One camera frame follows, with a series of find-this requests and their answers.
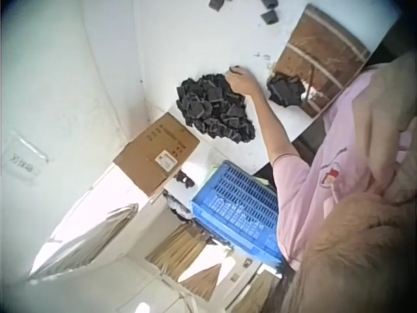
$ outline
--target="label on box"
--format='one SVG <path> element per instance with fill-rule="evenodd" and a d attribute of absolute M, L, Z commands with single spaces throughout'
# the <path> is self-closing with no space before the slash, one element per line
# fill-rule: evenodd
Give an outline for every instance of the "label on box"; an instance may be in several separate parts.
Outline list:
<path fill-rule="evenodd" d="M 168 151 L 163 150 L 156 158 L 156 163 L 158 163 L 161 168 L 166 172 L 170 172 L 178 163 L 177 159 L 174 158 Z"/>

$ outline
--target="cardboard box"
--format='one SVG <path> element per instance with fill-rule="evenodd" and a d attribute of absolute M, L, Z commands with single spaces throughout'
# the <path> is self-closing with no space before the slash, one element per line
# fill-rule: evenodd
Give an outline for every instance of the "cardboard box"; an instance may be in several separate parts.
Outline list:
<path fill-rule="evenodd" d="M 128 143 L 114 163 L 151 197 L 162 191 L 198 144 L 186 127 L 166 113 Z"/>

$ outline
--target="wooden panel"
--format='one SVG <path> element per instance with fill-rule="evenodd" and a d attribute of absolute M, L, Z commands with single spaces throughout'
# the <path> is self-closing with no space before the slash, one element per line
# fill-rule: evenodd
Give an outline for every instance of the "wooden panel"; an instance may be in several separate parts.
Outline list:
<path fill-rule="evenodd" d="M 322 112 L 360 72 L 370 52 L 354 36 L 312 5 L 307 5 L 274 72 L 297 75 L 310 85 L 301 108 L 311 117 Z"/>

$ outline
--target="pile of black foam pieces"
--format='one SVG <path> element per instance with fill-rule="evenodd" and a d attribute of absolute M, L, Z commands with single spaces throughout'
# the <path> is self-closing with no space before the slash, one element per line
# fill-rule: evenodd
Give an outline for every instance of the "pile of black foam pieces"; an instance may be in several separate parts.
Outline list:
<path fill-rule="evenodd" d="M 281 73 L 277 73 L 269 80 L 266 87 L 271 92 L 269 100 L 285 108 L 300 106 L 302 104 L 301 96 L 306 92 L 306 88 L 298 76 L 289 77 Z"/>
<path fill-rule="evenodd" d="M 204 75 L 196 82 L 188 78 L 177 93 L 177 106 L 187 126 L 211 138 L 226 137 L 235 143 L 255 138 L 255 128 L 246 116 L 245 98 L 231 90 L 224 75 Z"/>

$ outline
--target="table surface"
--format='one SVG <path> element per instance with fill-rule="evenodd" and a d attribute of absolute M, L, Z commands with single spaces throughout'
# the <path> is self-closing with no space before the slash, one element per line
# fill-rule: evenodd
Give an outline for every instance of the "table surface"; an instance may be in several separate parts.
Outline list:
<path fill-rule="evenodd" d="M 311 3 L 375 51 L 399 13 L 388 0 L 296 0 L 280 1 L 280 22 L 265 25 L 260 14 L 266 12 L 260 0 L 226 1 L 216 12 L 208 0 L 140 1 L 138 16 L 138 54 L 145 99 L 149 108 L 170 112 L 184 119 L 175 105 L 176 86 L 186 78 L 222 73 L 232 65 L 249 68 L 265 86 L 274 63 L 298 19 Z M 307 129 L 313 119 L 300 108 L 271 104 L 290 140 Z M 188 128 L 201 141 L 182 167 L 196 186 L 185 190 L 172 180 L 166 189 L 182 203 L 188 203 L 204 183 L 213 166 L 228 159 L 249 174 L 267 162 L 267 155 L 253 104 L 247 99 L 246 113 L 253 121 L 256 137 L 250 143 L 235 144 L 225 138 L 212 139 Z"/>

